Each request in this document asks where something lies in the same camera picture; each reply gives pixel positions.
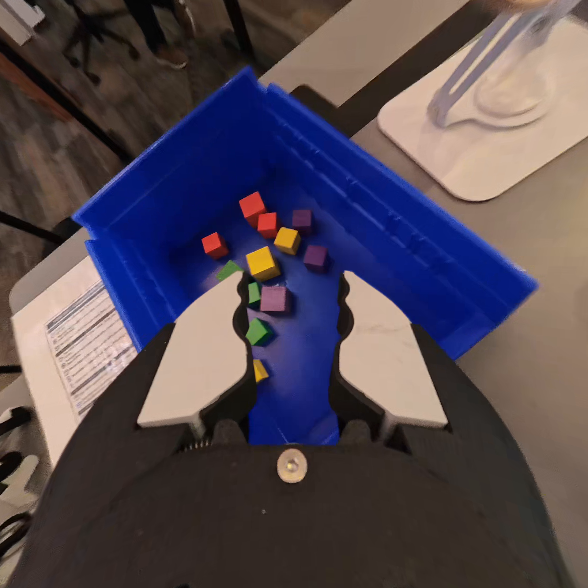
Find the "blue plastic bin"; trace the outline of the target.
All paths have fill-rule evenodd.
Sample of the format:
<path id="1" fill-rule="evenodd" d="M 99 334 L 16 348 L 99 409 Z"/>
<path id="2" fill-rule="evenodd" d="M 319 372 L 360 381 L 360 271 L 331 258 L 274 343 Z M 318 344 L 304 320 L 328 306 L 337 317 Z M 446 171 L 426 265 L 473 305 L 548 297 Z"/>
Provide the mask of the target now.
<path id="1" fill-rule="evenodd" d="M 296 256 L 264 239 L 239 200 L 259 191 L 291 228 L 310 209 L 313 231 Z M 456 360 L 511 315 L 537 281 L 406 180 L 281 88 L 241 71 L 136 158 L 74 215 L 86 248 L 137 351 L 216 286 L 228 260 L 269 246 L 290 316 L 267 321 L 275 337 L 254 348 L 269 381 L 249 416 L 251 442 L 332 444 L 327 389 L 337 341 L 337 291 L 349 270 L 391 299 Z M 220 233 L 214 260 L 202 238 Z M 325 246 L 323 274 L 305 268 Z"/>

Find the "white paper sheet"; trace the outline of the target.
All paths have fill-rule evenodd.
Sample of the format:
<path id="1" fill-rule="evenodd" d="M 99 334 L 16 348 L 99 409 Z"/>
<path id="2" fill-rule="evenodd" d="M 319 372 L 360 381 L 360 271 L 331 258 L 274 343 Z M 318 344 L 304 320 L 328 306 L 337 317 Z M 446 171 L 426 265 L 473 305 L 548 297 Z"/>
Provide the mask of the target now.
<path id="1" fill-rule="evenodd" d="M 137 351 L 90 257 L 12 318 L 51 467 Z"/>

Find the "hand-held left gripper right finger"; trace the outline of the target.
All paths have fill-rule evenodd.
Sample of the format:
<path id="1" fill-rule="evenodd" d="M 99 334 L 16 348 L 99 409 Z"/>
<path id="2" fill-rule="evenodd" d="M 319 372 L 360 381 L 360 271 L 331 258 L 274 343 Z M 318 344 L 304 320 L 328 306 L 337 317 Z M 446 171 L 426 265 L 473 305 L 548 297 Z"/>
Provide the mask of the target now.
<path id="1" fill-rule="evenodd" d="M 400 425 L 446 429 L 448 418 L 404 312 L 352 271 L 340 277 L 337 304 L 329 405 L 339 432 L 353 421 L 370 433 L 393 433 Z"/>

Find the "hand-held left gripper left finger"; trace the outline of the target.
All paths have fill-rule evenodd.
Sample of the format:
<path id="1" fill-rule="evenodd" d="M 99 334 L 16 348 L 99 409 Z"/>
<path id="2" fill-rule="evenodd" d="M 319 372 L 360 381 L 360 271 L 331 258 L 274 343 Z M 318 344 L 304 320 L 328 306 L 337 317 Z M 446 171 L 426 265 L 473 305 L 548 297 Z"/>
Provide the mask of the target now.
<path id="1" fill-rule="evenodd" d="M 250 277 L 237 271 L 196 299 L 175 320 L 138 415 L 142 429 L 187 424 L 195 437 L 222 420 L 249 436 L 257 400 L 247 296 Z"/>

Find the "instruction sheet on wooden stand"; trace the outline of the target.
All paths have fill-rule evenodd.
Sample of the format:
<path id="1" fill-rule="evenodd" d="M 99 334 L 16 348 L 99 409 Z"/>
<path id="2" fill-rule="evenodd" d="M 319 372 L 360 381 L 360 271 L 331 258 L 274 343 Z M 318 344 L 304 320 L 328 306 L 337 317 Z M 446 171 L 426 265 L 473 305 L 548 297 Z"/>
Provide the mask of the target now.
<path id="1" fill-rule="evenodd" d="M 587 138 L 587 1 L 502 1 L 376 117 L 452 196 L 492 200 Z"/>

